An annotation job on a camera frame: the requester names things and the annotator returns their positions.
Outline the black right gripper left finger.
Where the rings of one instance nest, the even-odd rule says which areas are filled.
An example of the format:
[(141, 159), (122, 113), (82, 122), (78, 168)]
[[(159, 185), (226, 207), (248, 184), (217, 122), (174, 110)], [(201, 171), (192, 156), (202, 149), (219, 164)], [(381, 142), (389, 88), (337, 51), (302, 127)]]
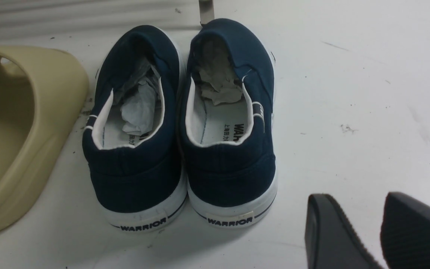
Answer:
[(308, 197), (304, 242), (309, 269), (382, 268), (329, 194)]

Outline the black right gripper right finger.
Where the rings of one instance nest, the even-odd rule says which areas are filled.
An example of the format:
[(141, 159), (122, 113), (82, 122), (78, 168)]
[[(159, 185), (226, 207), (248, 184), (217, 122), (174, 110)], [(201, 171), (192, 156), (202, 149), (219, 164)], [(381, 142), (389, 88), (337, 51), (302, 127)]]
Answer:
[(390, 269), (430, 269), (430, 206), (401, 192), (388, 193), (380, 240)]

